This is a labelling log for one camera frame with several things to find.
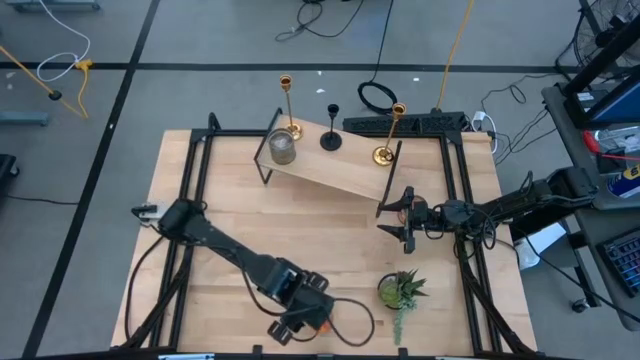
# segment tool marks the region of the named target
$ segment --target yellow cable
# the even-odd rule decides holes
[[[43,89],[45,89],[47,91],[47,93],[49,93],[49,94],[53,94],[54,93],[54,91],[50,87],[48,87],[45,83],[40,81],[40,79],[38,79],[35,75],[33,75],[33,73],[31,73],[31,71],[29,71],[29,69],[27,69],[24,65],[22,65],[22,63],[20,61],[18,61],[18,59],[16,59],[13,55],[11,55],[11,53],[9,51],[7,51],[7,49],[5,49],[3,46],[0,46],[0,51],[6,57],[8,57],[9,60],[13,61],[16,65],[18,65],[18,67],[20,69],[22,69],[22,71],[24,71],[27,75],[29,75],[29,77],[31,79],[33,79],[33,81],[35,81],[38,85],[40,85]],[[62,105],[64,105],[64,107],[69,109],[74,114],[76,114],[76,115],[78,115],[80,117],[83,117],[83,115],[78,110],[76,110],[73,106],[69,105],[69,103],[67,103],[64,99],[61,98],[60,102],[62,103]]]
[[[84,89],[87,87],[87,82],[89,82],[89,67],[92,65],[93,61],[91,61],[90,59],[76,63],[76,69],[82,70],[82,72],[84,73],[84,81],[82,82],[82,87],[78,92],[78,105],[80,106],[80,109],[82,109],[82,113],[84,114],[85,119],[89,118],[89,114],[87,113],[87,110],[84,108],[84,104],[82,103],[82,96],[84,95]]]
[[[474,2],[475,0],[469,0],[469,4],[467,5],[467,11],[464,13],[464,20],[462,20],[460,29],[458,29],[458,35],[456,35],[456,41],[453,43],[453,47],[451,47],[451,52],[449,53],[449,60],[447,60],[447,66],[444,68],[444,76],[442,77],[442,85],[440,85],[440,96],[438,97],[438,103],[436,104],[436,109],[438,110],[440,109],[440,104],[442,103],[442,99],[444,98],[444,90],[447,87],[447,77],[449,76],[449,67],[453,62],[453,55],[456,53],[458,42],[460,42],[460,38],[462,37],[464,28],[465,26],[467,26],[467,21],[469,21],[469,15],[471,15],[471,9],[473,8]]]

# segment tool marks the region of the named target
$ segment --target black cable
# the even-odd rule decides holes
[[[348,298],[334,298],[335,302],[340,302],[340,301],[344,301],[344,302],[350,302],[352,304],[356,304],[359,305],[360,307],[362,307],[366,312],[367,315],[369,315],[369,320],[371,321],[371,331],[369,332],[369,335],[367,336],[366,339],[364,339],[363,341],[359,342],[359,343],[354,343],[351,342],[349,340],[347,340],[344,336],[342,336],[342,334],[340,334],[340,332],[338,331],[338,329],[336,328],[336,326],[333,324],[333,321],[331,320],[331,316],[329,313],[327,313],[327,321],[329,322],[329,326],[331,326],[331,329],[333,330],[333,332],[336,333],[336,336],[338,337],[338,339],[342,340],[343,343],[349,345],[349,346],[353,346],[353,347],[361,347],[366,345],[369,340],[371,340],[371,338],[373,337],[373,334],[376,331],[376,322],[375,319],[373,317],[373,313],[371,313],[371,310],[369,310],[369,308],[361,303],[358,300],[354,300],[354,299],[348,299]]]
[[[531,250],[533,250],[533,253],[536,254],[540,260],[542,260],[544,263],[546,263],[547,265],[551,266],[554,270],[556,270],[557,272],[559,272],[562,276],[564,276],[565,278],[567,278],[567,280],[571,281],[572,283],[574,283],[575,285],[577,285],[579,288],[582,289],[582,291],[586,292],[587,294],[590,294],[591,296],[594,296],[596,298],[598,298],[598,300],[602,301],[603,303],[607,304],[609,307],[611,307],[612,309],[616,310],[617,312],[623,314],[624,316],[632,319],[635,322],[640,323],[640,318],[638,318],[637,316],[631,314],[630,312],[618,307],[617,305],[614,305],[613,303],[611,303],[609,300],[605,299],[604,297],[600,296],[598,293],[593,292],[587,288],[585,288],[584,286],[582,286],[580,284],[579,281],[575,280],[574,278],[572,278],[569,274],[567,274],[566,272],[562,271],[562,269],[560,269],[559,267],[557,267],[556,265],[552,264],[549,260],[545,259],[542,255],[540,255],[540,253],[538,253],[538,251],[536,250],[535,247],[533,247],[533,244],[531,244],[531,241],[529,240],[529,236],[526,232],[524,232],[521,229],[518,229],[517,227],[511,225],[511,227],[513,229],[515,229],[516,231],[518,231],[519,233],[521,233],[522,235],[524,235],[524,238],[527,240],[527,243],[529,243],[529,247],[531,247]]]
[[[57,200],[42,199],[42,198],[27,198],[27,197],[14,196],[14,195],[8,195],[8,194],[3,195],[3,197],[6,197],[8,199],[13,199],[13,200],[44,202],[44,203],[53,204],[53,205],[78,205],[79,204],[79,202],[57,201]]]
[[[358,96],[360,97],[360,101],[362,101],[362,103],[371,111],[380,114],[380,115],[388,115],[391,114],[391,106],[389,106],[388,108],[382,108],[382,107],[378,107],[373,105],[369,100],[367,100],[367,98],[364,97],[364,89],[366,87],[374,87],[380,91],[382,91],[383,94],[387,95],[387,97],[391,100],[391,105],[395,104],[398,102],[398,97],[396,96],[396,94],[393,93],[393,91],[391,89],[389,89],[388,87],[374,82],[374,80],[376,79],[376,77],[378,76],[378,69],[380,68],[380,59],[382,57],[382,49],[384,49],[384,40],[387,37],[387,27],[389,26],[389,18],[391,17],[391,9],[393,9],[393,2],[394,0],[391,0],[389,2],[389,10],[387,11],[387,19],[385,20],[384,23],[384,30],[382,32],[382,40],[380,41],[380,49],[378,50],[378,60],[376,61],[376,68],[373,72],[373,77],[371,78],[371,80],[369,81],[365,81],[363,83],[361,83],[360,85],[358,85]]]
[[[526,144],[525,144],[523,147],[521,147],[520,149],[514,150],[514,151],[513,151],[513,152],[511,152],[510,154],[516,154],[516,153],[519,153],[519,152],[523,151],[524,149],[526,149],[526,148],[527,148],[527,146],[529,146],[529,145],[533,144],[534,142],[536,142],[536,141],[538,141],[538,140],[540,140],[540,139],[544,138],[545,136],[549,136],[549,135],[553,134],[556,130],[557,130],[556,128],[553,128],[553,129],[551,129],[551,130],[547,131],[546,133],[544,133],[544,134],[542,134],[542,135],[540,135],[540,136],[538,136],[538,137],[534,138],[533,140],[529,141],[528,143],[526,143]],[[503,161],[505,161],[505,160],[509,157],[509,155],[510,155],[510,154],[507,154],[507,156],[505,156],[505,158],[504,158],[504,159],[502,159],[502,160],[498,161],[498,162],[496,163],[496,166],[498,166],[498,165],[502,164],[502,162],[503,162]]]
[[[323,38],[338,37],[338,36],[342,35],[342,33],[347,30],[349,25],[351,25],[351,23],[353,22],[353,19],[355,19],[356,15],[358,15],[358,13],[360,12],[360,9],[362,8],[362,4],[364,4],[364,0],[360,0],[360,4],[358,4],[358,7],[353,12],[353,15],[351,16],[351,18],[349,19],[347,24],[340,31],[338,31],[335,34],[327,35],[327,34],[322,34],[322,33],[319,33],[319,32],[317,32],[315,30],[312,30],[309,27],[311,24],[316,22],[320,18],[320,16],[322,16],[322,13],[324,12],[324,8],[322,7],[322,4],[320,3],[319,0],[307,0],[298,9],[298,14],[296,15],[296,21],[298,22],[298,27],[295,28],[293,31],[284,31],[284,32],[279,33],[278,35],[276,35],[274,40],[277,41],[277,42],[285,42],[287,40],[293,39],[294,37],[302,34],[305,31],[308,31],[308,32],[310,32],[310,33],[312,33],[312,34],[314,34],[316,36],[323,37]],[[320,12],[318,13],[318,15],[312,16],[310,20],[302,21],[300,19],[301,15],[302,15],[302,11],[308,5],[311,5],[314,8],[316,8],[316,7],[320,8]]]
[[[584,10],[580,9],[578,11],[580,12],[580,17],[578,18],[578,23],[576,24],[576,28],[573,31],[573,37],[571,38],[571,41],[569,41],[567,46],[564,48],[564,50],[560,53],[560,55],[558,55],[558,57],[556,58],[556,61],[554,62],[555,64],[554,68],[556,69],[556,71],[560,75],[562,75],[567,81],[571,81],[571,77],[569,76],[569,74],[567,74],[566,71],[564,71],[564,69],[562,69],[562,65],[560,64],[560,59],[569,51],[572,45],[574,45],[574,54],[576,52],[575,43],[576,43],[576,40],[578,39],[580,25],[582,25],[582,20],[584,20]]]
[[[590,5],[588,5],[588,8],[590,10],[593,10],[592,9],[593,5],[595,5],[599,1],[600,0],[593,1]],[[585,65],[585,59],[591,57],[591,55],[593,55],[596,51],[598,51],[599,47],[596,46],[595,49],[593,49],[593,51],[590,54],[588,54],[587,56],[582,56],[582,53],[580,52],[581,49],[578,48],[578,36],[580,34],[580,26],[582,25],[582,21],[584,20],[584,11],[585,11],[585,9],[580,8],[580,10],[578,10],[578,11],[580,12],[580,18],[578,18],[578,23],[576,25],[576,29],[574,31],[574,37],[573,37],[573,40],[572,40],[572,43],[573,43],[573,54],[574,54],[574,56],[575,56],[575,58],[576,58],[576,60],[578,62],[578,67],[584,68],[586,66]],[[591,89],[591,85],[588,85],[587,88],[589,90],[592,90]]]
[[[622,70],[618,73],[615,73],[607,78],[604,78],[601,82],[601,84],[606,83],[607,81],[611,81],[611,80],[622,80],[627,76],[631,76],[633,74],[635,74],[636,72],[640,71],[640,65],[635,65],[633,67],[631,67],[628,70]]]
[[[308,338],[304,338],[304,339],[300,339],[300,338],[297,338],[297,337],[291,335],[291,340],[297,341],[297,342],[309,342],[309,341],[315,339],[318,336],[319,333],[320,333],[320,331],[316,331],[313,335],[309,336]]]
[[[158,229],[156,229],[153,225],[151,225],[151,227],[156,232],[158,231]],[[138,270],[140,269],[142,262],[144,261],[144,259],[147,258],[147,256],[149,256],[149,254],[151,254],[151,252],[153,252],[155,248],[158,247],[158,245],[160,245],[160,242],[162,242],[162,239],[164,239],[164,236],[161,235],[158,238],[158,240],[156,240],[153,244],[151,244],[151,246],[144,252],[144,254],[142,254],[140,259],[136,263],[136,266],[133,268],[133,271],[131,272],[131,279],[129,279],[129,286],[127,288],[127,301],[124,308],[124,335],[127,338],[127,341],[131,339],[131,334],[129,332],[129,315],[131,312],[131,297],[133,295],[133,283],[136,279],[136,275],[138,274]]]
[[[553,73],[553,74],[543,74],[543,75],[524,75],[520,79],[512,82],[511,84],[507,85],[506,87],[504,87],[502,89],[489,90],[489,92],[487,92],[487,94],[482,98],[482,100],[480,100],[480,107],[482,108],[482,111],[484,111],[486,113],[487,109],[485,107],[485,103],[484,102],[491,96],[491,94],[500,93],[500,92],[504,92],[504,91],[507,91],[507,90],[509,90],[509,92],[511,93],[511,96],[513,97],[513,99],[518,104],[526,104],[527,103],[527,97],[524,94],[524,92],[522,92],[522,89],[520,89],[518,87],[518,85],[520,83],[522,83],[526,79],[542,79],[542,78],[545,78],[545,77],[555,76],[555,75],[557,75],[557,74]]]
[[[495,131],[494,134],[496,134],[497,136],[506,137],[507,138],[507,143],[508,143],[507,149],[509,149],[510,151],[513,151],[513,147],[512,147],[512,144],[511,144],[511,138],[509,137],[509,135],[503,134],[503,133],[497,132],[497,131]]]
[[[434,206],[433,208],[436,209],[436,208],[439,207],[439,208],[442,209],[445,206],[451,207],[451,208],[454,208],[454,209],[461,209],[461,210],[465,210],[465,211],[468,210],[468,211],[472,211],[473,213],[477,212],[477,213],[480,213],[481,215],[483,215],[485,217],[485,220],[482,222],[482,231],[479,234],[479,237],[477,238],[477,239],[479,239],[479,241],[476,241],[476,238],[469,238],[469,237],[466,237],[466,236],[455,236],[455,240],[454,240],[454,243],[453,243],[453,255],[456,257],[456,259],[460,258],[460,254],[458,253],[457,245],[461,241],[464,242],[464,241],[468,240],[468,241],[471,241],[471,243],[473,244],[473,251],[471,252],[471,254],[469,254],[467,256],[467,258],[465,260],[469,260],[473,256],[475,256],[475,254],[476,254],[476,252],[478,250],[478,246],[480,246],[480,244],[484,245],[484,247],[487,250],[492,250],[496,246],[498,230],[497,230],[497,227],[496,227],[496,222],[491,217],[491,213],[487,214],[485,211],[480,210],[478,207],[469,208],[468,204],[461,205],[461,206],[449,205],[449,204],[439,204],[439,205]],[[491,230],[491,232],[490,232],[490,234],[491,234],[491,242],[490,243],[487,242],[487,233],[488,233],[487,230],[489,230],[489,229],[487,229],[487,224],[490,226],[490,230]]]
[[[516,254],[516,260],[518,261],[518,266],[520,266],[520,255],[518,254],[518,250],[516,249],[515,246],[513,246],[513,244],[510,244],[504,240],[500,240],[500,239],[496,239],[496,241],[499,244],[502,244],[504,246],[510,247],[511,249],[513,249],[513,252]]]
[[[529,195],[529,192],[533,189],[533,171],[531,170],[527,171],[527,176],[524,178],[524,181],[520,185],[518,191],[522,192],[525,187],[527,188],[527,191],[524,192],[524,195],[526,196]]]
[[[531,129],[534,126],[536,126],[540,121],[542,121],[545,117],[547,117],[547,115],[549,115],[549,112],[546,109],[540,110],[540,112],[538,112],[536,117],[533,120],[531,120],[530,122],[528,122],[527,124],[525,124],[525,126],[516,134],[516,136],[514,137],[513,143],[511,142],[511,139],[509,138],[509,148],[508,148],[508,150],[505,149],[498,156],[496,156],[496,162],[500,162],[501,163],[511,153],[513,153],[515,151],[515,148],[522,142],[522,140],[524,140],[525,136],[527,136],[529,131],[531,131]]]
[[[433,211],[436,211],[436,209],[440,208],[440,212],[442,212],[442,204],[440,205],[436,205],[433,207]],[[440,240],[442,239],[442,237],[444,236],[444,230],[445,230],[445,223],[444,221],[442,222],[442,230],[440,230],[440,235],[438,236],[431,236],[429,234],[429,230],[424,229],[424,233],[425,235],[427,235],[427,238],[431,239],[431,240]]]

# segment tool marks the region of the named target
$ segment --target black candlestick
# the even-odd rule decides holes
[[[331,130],[322,134],[320,137],[320,146],[327,151],[335,151],[340,148],[342,145],[342,137],[340,134],[333,131],[333,120],[338,115],[338,111],[340,111],[340,107],[336,104],[331,104],[327,107],[329,111],[329,117],[331,118]]]

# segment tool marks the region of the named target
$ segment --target electronic equipment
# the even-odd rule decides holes
[[[463,112],[434,112],[431,114],[403,115],[396,127],[399,135],[408,133],[424,134],[429,132],[460,131],[466,123]],[[387,133],[391,130],[393,119],[390,116],[369,116],[347,118],[342,122],[344,131],[362,134]]]
[[[640,122],[640,71],[629,76],[588,111],[598,123]]]
[[[598,245],[609,270],[630,297],[640,292],[640,229]]]

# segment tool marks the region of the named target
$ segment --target red wire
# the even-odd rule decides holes
[[[600,156],[602,157],[607,157],[610,159],[621,159],[621,160],[633,160],[633,161],[640,161],[639,157],[633,157],[633,156],[620,156],[620,155],[609,155],[609,154],[603,154],[603,153],[599,153]]]
[[[622,155],[610,155],[610,154],[601,153],[600,152],[600,144],[598,144],[598,141],[596,141],[596,139],[593,137],[593,135],[591,135],[591,133],[588,132],[588,131],[584,131],[582,133],[582,140],[584,141],[584,144],[587,146],[587,149],[589,149],[589,151],[591,151],[592,153],[594,153],[596,155],[600,155],[602,157],[606,157],[606,158],[609,158],[609,159],[640,161],[640,157],[622,156]]]

